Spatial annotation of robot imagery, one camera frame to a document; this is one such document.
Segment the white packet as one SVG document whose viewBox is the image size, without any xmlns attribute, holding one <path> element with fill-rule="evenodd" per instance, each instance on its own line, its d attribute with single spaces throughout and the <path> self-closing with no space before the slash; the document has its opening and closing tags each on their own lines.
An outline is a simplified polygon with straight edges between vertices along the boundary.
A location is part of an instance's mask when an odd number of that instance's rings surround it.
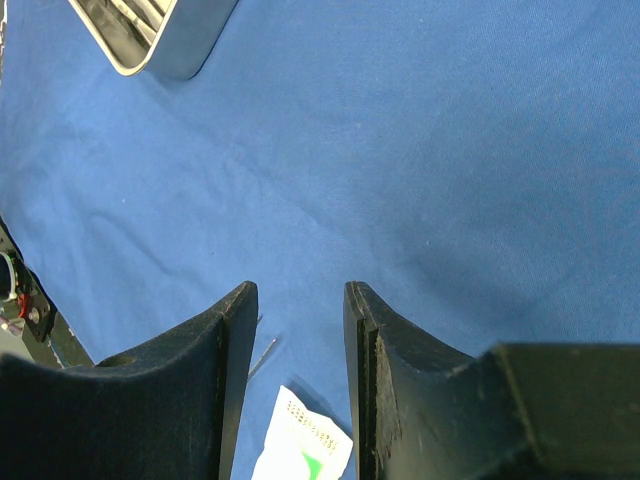
<svg viewBox="0 0 640 480">
<path fill-rule="evenodd" d="M 309 410 L 282 386 L 252 477 L 265 480 L 338 480 L 353 440 L 330 418 Z"/>
</svg>

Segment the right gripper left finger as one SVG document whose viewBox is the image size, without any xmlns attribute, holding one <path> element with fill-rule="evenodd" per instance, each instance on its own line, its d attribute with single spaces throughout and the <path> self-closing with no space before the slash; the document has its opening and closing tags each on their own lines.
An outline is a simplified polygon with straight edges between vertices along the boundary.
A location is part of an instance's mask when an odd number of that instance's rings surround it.
<svg viewBox="0 0 640 480">
<path fill-rule="evenodd" d="M 5 479 L 227 479 L 258 318 L 238 285 L 206 311 L 95 366 L 1 358 Z"/>
</svg>

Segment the metal instrument tray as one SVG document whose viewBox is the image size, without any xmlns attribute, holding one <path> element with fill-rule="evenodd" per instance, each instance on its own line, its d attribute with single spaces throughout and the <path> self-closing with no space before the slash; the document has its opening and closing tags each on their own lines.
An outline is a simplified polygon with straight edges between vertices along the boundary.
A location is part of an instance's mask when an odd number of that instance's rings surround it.
<svg viewBox="0 0 640 480">
<path fill-rule="evenodd" d="M 178 80 L 202 68 L 237 0 L 70 0 L 113 68 Z"/>
</svg>

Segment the blue surgical drape cloth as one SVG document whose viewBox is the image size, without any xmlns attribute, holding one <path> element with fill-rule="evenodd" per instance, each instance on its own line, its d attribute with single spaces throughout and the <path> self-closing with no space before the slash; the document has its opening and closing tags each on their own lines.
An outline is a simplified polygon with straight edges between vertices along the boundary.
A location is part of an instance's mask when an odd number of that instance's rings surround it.
<svg viewBox="0 0 640 480">
<path fill-rule="evenodd" d="M 256 283 L 248 479 L 281 386 L 350 428 L 348 281 L 470 355 L 638 341 L 639 5 L 241 1 L 183 82 L 12 1 L 1 214 L 94 361 Z"/>
</svg>

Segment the steel forceps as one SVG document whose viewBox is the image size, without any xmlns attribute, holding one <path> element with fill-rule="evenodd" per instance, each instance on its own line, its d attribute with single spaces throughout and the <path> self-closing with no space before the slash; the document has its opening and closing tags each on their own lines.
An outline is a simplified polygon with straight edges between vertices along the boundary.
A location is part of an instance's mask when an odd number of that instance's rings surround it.
<svg viewBox="0 0 640 480">
<path fill-rule="evenodd" d="M 262 354 L 258 357 L 258 359 L 254 362 L 254 364 L 251 366 L 251 368 L 249 369 L 248 372 L 248 377 L 247 377 L 247 381 L 250 382 L 253 377 L 256 375 L 256 373 L 258 372 L 258 370 L 261 368 L 261 366 L 264 364 L 264 362 L 267 360 L 270 352 L 272 351 L 272 349 L 275 347 L 275 345 L 278 342 L 278 338 L 274 337 L 270 343 L 268 344 L 268 346 L 265 348 L 265 350 L 262 352 Z"/>
</svg>

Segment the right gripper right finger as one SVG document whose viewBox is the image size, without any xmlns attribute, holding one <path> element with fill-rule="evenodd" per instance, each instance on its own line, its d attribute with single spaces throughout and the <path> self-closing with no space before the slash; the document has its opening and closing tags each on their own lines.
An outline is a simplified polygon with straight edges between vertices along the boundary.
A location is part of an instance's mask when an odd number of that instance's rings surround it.
<svg viewBox="0 0 640 480">
<path fill-rule="evenodd" d="M 639 349 L 502 343 L 472 357 L 344 290 L 361 479 L 635 479 Z"/>
</svg>

